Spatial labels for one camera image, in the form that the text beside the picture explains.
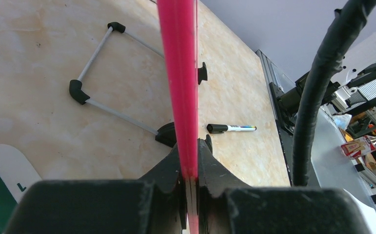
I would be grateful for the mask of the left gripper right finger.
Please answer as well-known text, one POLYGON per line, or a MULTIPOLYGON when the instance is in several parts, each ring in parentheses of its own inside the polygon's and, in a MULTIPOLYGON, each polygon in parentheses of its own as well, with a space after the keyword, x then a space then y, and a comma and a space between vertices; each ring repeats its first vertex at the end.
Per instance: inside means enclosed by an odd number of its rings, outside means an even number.
POLYGON ((232 174, 214 156, 212 143, 198 140, 198 225, 200 234, 234 234, 239 211, 229 192, 250 185, 232 174))

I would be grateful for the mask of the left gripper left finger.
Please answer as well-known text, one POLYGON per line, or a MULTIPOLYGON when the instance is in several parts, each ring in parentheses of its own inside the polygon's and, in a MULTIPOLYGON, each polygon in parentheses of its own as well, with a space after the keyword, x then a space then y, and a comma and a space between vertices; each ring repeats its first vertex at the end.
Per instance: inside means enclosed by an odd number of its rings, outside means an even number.
POLYGON ((180 234, 187 227, 185 182, 177 145, 139 180, 150 188, 142 211, 147 234, 180 234))

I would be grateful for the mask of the pink framed whiteboard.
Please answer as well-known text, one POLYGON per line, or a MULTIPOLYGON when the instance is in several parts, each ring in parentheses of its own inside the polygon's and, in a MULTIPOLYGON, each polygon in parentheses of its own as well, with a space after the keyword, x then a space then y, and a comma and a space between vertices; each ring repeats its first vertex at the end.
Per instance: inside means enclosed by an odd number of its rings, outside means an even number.
POLYGON ((181 173, 186 187, 189 230, 198 223, 197 1, 157 1, 181 173))

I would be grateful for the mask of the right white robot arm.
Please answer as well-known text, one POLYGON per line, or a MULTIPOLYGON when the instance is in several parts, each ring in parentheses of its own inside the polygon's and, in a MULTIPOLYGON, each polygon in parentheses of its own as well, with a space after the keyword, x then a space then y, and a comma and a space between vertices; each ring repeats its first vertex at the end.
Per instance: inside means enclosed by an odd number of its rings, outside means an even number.
POLYGON ((376 32, 357 44, 345 54, 342 60, 343 70, 336 73, 331 82, 346 85, 369 65, 376 62, 376 32))

